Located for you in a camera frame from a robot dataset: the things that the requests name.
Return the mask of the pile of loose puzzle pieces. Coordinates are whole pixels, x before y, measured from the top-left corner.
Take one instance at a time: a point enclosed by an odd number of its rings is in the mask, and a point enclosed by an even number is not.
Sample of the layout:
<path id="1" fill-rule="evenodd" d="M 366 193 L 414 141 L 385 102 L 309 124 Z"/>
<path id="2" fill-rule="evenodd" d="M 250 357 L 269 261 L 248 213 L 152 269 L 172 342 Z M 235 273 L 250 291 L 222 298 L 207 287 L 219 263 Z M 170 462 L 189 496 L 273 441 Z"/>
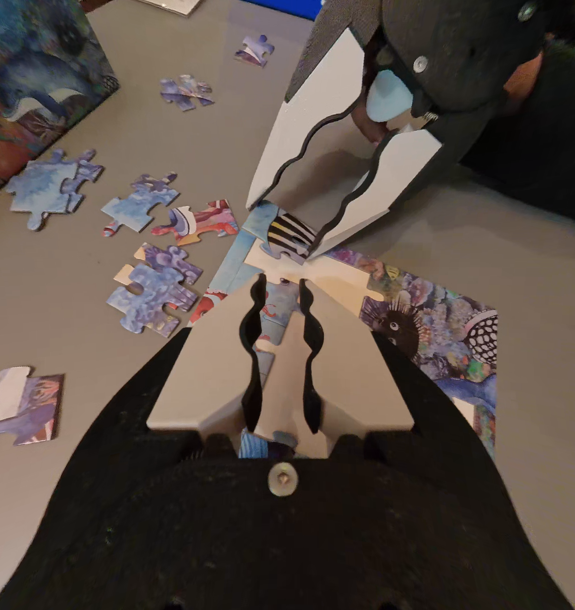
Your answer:
<path id="1" fill-rule="evenodd" d="M 31 231 L 41 230 L 51 215 L 76 212 L 84 199 L 81 186 L 95 182 L 104 172 L 103 165 L 93 162 L 96 153 L 87 149 L 69 158 L 63 149 L 55 149 L 47 159 L 29 161 L 5 187 L 13 197 L 10 210 L 28 214 L 27 227 Z M 153 220 L 152 209 L 158 205 L 169 207 L 179 197 L 172 187 L 176 178 L 175 172 L 161 178 L 139 176 L 127 197 L 115 197 L 102 207 L 109 219 L 103 235 L 113 237 L 123 227 L 141 233 Z M 238 232 L 227 200 L 211 201 L 201 210 L 190 206 L 169 209 L 169 223 L 154 227 L 151 234 L 173 234 L 176 243 L 165 248 L 144 243 L 134 255 L 139 263 L 125 265 L 115 277 L 120 286 L 106 302 L 122 313 L 122 327 L 136 334 L 150 328 L 169 337 L 179 319 L 167 309 L 188 313 L 199 299 L 190 286 L 198 281 L 202 270 L 187 260 L 183 247 L 199 242 L 203 233 L 224 237 Z"/>

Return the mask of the pink lined coral puzzle piece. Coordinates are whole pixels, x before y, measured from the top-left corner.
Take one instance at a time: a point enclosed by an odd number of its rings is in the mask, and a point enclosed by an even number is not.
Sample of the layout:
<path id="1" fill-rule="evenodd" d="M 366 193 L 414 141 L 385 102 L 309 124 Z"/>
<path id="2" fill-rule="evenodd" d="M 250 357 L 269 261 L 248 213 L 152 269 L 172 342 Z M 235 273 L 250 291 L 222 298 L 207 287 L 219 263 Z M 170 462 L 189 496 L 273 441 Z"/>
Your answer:
<path id="1" fill-rule="evenodd" d="M 215 104 L 211 97 L 212 88 L 206 82 L 183 81 L 177 86 L 177 90 L 180 95 L 177 107 L 183 112 L 194 109 L 196 103 L 203 107 Z"/>

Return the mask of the white patch blue puzzle piece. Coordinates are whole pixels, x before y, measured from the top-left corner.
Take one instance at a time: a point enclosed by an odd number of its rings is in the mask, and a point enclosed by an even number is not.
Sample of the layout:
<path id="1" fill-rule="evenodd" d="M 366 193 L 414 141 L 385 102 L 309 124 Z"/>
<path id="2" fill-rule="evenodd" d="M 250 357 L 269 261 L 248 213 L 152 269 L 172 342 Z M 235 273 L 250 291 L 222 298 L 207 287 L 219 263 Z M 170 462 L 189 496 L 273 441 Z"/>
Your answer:
<path id="1" fill-rule="evenodd" d="M 0 435 L 13 446 L 35 444 L 56 436 L 65 376 L 32 376 L 28 365 L 0 370 Z"/>

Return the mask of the blue plastic object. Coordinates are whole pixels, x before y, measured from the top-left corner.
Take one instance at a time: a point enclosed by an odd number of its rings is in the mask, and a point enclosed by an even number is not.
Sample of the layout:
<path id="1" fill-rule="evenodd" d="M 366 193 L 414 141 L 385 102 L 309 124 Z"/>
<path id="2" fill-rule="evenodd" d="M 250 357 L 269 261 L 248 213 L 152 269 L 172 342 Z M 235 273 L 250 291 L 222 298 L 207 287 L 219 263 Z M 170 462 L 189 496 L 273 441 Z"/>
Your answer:
<path id="1" fill-rule="evenodd" d="M 265 1 L 265 6 L 286 13 L 314 21 L 323 8 L 325 1 Z"/>

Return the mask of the person's right hand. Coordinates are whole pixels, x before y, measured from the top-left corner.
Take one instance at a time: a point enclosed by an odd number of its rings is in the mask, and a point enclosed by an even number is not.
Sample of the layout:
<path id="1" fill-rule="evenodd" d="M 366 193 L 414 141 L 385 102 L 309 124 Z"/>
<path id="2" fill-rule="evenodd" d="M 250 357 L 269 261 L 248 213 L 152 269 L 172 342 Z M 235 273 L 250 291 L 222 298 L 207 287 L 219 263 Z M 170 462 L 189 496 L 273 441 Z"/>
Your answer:
<path id="1" fill-rule="evenodd" d="M 360 133 L 374 146 L 377 146 L 389 134 L 386 123 L 378 123 L 369 118 L 366 108 L 366 100 L 359 99 L 351 112 L 354 125 Z"/>

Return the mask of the purple white tabbed puzzle piece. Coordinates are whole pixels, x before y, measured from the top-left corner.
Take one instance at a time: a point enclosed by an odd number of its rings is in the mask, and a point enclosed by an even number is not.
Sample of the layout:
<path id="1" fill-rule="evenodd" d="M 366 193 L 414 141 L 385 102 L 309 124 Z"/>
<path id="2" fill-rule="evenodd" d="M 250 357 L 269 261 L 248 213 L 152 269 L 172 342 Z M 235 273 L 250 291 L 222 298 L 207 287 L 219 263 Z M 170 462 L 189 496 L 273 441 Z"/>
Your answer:
<path id="1" fill-rule="evenodd" d="M 264 68 L 275 51 L 275 46 L 268 41 L 266 35 L 257 38 L 246 36 L 242 41 L 242 48 L 234 53 L 234 58 L 260 68 Z"/>

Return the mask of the striped fish puzzle piece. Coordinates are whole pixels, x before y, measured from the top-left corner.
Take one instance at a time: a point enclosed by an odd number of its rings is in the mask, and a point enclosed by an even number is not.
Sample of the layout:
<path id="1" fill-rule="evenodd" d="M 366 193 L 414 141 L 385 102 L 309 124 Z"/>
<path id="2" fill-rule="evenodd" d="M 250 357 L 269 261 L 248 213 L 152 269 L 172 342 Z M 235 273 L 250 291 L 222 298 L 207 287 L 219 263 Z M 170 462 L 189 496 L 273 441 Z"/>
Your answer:
<path id="1" fill-rule="evenodd" d="M 317 232 L 308 225 L 280 210 L 270 223 L 260 248 L 276 260 L 286 256 L 296 264 L 303 265 L 316 236 Z"/>

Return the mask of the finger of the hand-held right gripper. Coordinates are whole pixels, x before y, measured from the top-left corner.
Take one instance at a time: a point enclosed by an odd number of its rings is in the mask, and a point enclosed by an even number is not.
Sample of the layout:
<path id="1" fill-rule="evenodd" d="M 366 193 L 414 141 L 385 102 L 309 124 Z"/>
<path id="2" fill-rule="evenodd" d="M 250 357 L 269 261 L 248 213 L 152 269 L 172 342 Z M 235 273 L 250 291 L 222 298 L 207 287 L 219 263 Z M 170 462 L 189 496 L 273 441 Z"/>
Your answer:
<path id="1" fill-rule="evenodd" d="M 441 147 L 426 129 L 399 132 L 379 145 L 369 171 L 319 231 L 307 258 L 329 251 L 385 216 Z"/>
<path id="2" fill-rule="evenodd" d="M 302 158 L 323 125 L 341 119 L 360 95 L 364 51 L 349 26 L 329 46 L 298 90 L 284 101 L 261 155 L 246 199 L 252 210 Z"/>

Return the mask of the ocean jigsaw puzzle board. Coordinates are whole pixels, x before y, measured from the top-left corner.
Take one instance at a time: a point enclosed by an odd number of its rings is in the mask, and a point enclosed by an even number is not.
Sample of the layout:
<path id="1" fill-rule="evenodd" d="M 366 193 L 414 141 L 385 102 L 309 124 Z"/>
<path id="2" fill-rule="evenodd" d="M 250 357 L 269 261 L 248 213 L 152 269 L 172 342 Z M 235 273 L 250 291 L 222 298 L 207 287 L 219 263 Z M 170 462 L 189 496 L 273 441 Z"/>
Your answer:
<path id="1" fill-rule="evenodd" d="M 280 210 L 263 202 L 248 216 L 188 326 L 255 274 L 270 275 L 270 263 L 283 264 L 284 270 L 290 263 L 296 264 L 286 256 L 276 260 L 260 248 Z M 366 296 L 390 301 L 404 294 L 419 311 L 423 325 L 417 358 L 412 362 L 460 408 L 494 458 L 497 310 L 348 248 L 331 249 L 312 263 L 319 270 L 322 263 L 329 263 L 329 278 L 351 285 L 346 291 L 354 299 L 358 317 Z"/>

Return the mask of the illustrated puzzle box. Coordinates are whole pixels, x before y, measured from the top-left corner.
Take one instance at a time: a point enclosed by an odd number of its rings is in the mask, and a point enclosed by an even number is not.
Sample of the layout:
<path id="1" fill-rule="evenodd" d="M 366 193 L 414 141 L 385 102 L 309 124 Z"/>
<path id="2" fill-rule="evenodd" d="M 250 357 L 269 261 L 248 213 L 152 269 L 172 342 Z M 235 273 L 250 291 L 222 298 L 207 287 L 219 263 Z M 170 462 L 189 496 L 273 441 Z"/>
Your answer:
<path id="1" fill-rule="evenodd" d="M 105 1 L 0 1 L 0 189 L 119 89 L 87 13 Z"/>

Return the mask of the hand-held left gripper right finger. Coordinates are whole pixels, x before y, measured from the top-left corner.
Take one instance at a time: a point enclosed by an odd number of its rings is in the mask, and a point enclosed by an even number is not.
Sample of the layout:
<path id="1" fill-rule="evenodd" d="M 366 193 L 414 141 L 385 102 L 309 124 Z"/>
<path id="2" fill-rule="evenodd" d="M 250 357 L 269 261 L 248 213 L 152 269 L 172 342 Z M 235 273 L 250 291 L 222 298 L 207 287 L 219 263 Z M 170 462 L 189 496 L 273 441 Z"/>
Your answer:
<path id="1" fill-rule="evenodd" d="M 311 280 L 299 282 L 309 348 L 303 412 L 313 434 L 406 431 L 413 417 L 369 328 Z"/>

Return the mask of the purple blue puzzle piece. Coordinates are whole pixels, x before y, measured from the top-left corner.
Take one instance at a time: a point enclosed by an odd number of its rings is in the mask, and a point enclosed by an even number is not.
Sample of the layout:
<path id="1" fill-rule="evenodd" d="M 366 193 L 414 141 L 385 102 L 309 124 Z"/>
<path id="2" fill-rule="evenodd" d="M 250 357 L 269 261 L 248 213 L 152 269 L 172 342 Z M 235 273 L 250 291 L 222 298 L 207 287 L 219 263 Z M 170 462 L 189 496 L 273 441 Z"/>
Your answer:
<path id="1" fill-rule="evenodd" d="M 195 107 L 192 98 L 199 92 L 198 81 L 191 75 L 185 74 L 180 77 L 180 84 L 170 78 L 160 79 L 160 96 L 167 103 L 175 103 L 182 110 Z"/>

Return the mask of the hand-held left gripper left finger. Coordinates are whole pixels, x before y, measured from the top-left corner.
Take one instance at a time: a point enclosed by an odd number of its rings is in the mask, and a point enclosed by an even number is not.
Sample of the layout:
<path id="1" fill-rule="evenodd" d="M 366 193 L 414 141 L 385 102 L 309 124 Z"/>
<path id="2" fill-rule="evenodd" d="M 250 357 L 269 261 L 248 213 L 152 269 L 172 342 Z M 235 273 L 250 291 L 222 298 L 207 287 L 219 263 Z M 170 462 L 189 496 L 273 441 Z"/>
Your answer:
<path id="1" fill-rule="evenodd" d="M 262 410 L 259 359 L 267 279 L 255 274 L 202 316 L 147 419 L 154 431 L 254 432 Z"/>

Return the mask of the person's right forearm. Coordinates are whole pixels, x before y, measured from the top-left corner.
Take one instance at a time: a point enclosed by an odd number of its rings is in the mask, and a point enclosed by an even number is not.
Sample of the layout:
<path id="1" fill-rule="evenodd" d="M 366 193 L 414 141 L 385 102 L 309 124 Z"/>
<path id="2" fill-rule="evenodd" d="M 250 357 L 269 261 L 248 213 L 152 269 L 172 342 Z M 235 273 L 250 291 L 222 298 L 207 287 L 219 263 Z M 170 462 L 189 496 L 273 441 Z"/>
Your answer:
<path id="1" fill-rule="evenodd" d="M 575 221 L 575 22 L 552 26 L 504 89 L 504 110 L 461 165 L 499 193 Z"/>

